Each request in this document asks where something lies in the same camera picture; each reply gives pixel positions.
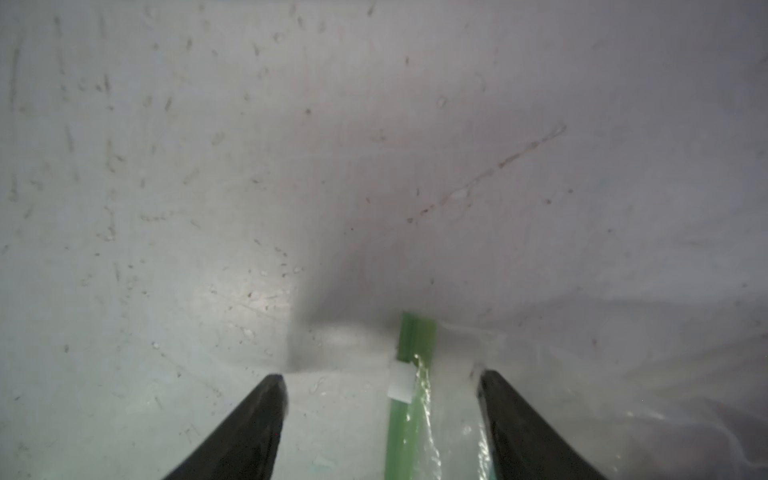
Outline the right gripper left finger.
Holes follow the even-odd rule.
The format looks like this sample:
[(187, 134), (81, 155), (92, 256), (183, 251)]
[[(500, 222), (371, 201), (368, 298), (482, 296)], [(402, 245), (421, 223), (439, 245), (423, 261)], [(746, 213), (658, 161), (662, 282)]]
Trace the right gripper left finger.
[(265, 376), (165, 479), (270, 479), (287, 413), (283, 376)]

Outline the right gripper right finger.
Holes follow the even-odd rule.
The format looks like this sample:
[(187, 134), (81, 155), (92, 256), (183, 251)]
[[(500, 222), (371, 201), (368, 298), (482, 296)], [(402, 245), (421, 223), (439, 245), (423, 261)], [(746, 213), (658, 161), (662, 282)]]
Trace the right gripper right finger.
[(481, 372), (477, 398), (498, 479), (604, 477), (499, 372)]

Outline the clear zip-top bag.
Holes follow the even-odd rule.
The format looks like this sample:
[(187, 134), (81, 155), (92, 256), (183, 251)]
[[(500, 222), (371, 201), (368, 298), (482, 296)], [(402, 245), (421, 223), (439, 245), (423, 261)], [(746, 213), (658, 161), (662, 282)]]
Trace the clear zip-top bag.
[(618, 372), (550, 345), (404, 314), (287, 337), (307, 479), (498, 479), (477, 398), (499, 372), (602, 479), (763, 479), (765, 342)]

